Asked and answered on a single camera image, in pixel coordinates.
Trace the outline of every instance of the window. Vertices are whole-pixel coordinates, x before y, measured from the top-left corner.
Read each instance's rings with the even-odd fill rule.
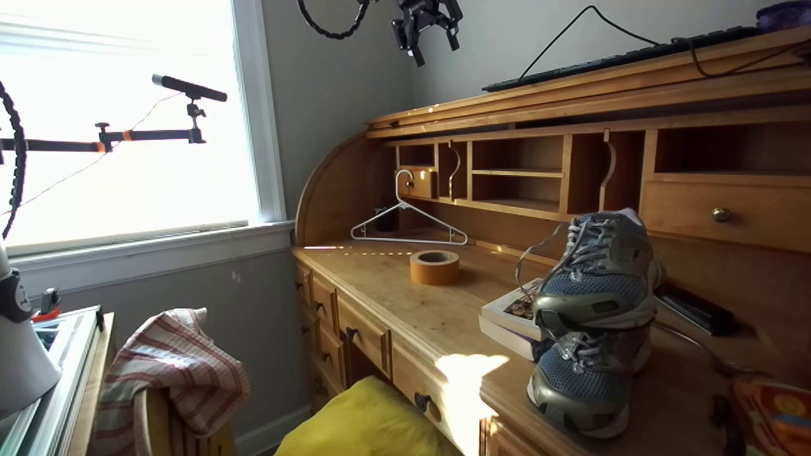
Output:
[[[284,219],[275,187],[255,189],[255,164],[275,167],[260,96],[260,69],[238,72],[238,51],[264,41],[259,3],[226,0],[0,0],[0,81],[14,102],[28,139],[95,141],[108,131],[189,129],[184,93],[152,83],[175,77],[227,93],[198,100],[204,144],[115,141],[114,153],[28,153],[25,192],[5,244],[9,254],[184,233]],[[0,138],[9,139],[8,113]],[[8,220],[11,153],[3,149],[0,224]]]

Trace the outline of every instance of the desk surface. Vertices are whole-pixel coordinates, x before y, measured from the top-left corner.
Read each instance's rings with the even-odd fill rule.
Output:
[[[408,259],[416,250],[433,250],[433,245],[341,244],[293,248],[293,257],[380,317],[393,330],[394,343],[416,350],[423,362],[435,364],[447,355],[507,359],[484,374],[482,398],[537,448],[555,453],[722,452],[722,436],[708,424],[708,404],[714,392],[725,392],[727,382],[712,372],[708,359],[696,348],[654,330],[654,355],[635,378],[629,431],[616,440],[584,440],[555,429],[532,409],[525,395],[532,362],[478,331],[478,309],[515,288],[516,259],[498,248],[444,248],[458,254],[460,281],[423,286],[408,278]],[[545,268],[541,264],[525,264],[521,281],[545,274]],[[658,311],[655,320],[682,326],[667,311]]]

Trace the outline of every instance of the chair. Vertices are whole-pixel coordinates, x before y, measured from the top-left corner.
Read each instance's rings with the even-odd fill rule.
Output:
[[[134,436],[147,456],[235,456],[231,426],[208,438],[194,436],[175,414],[166,391],[134,395]]]

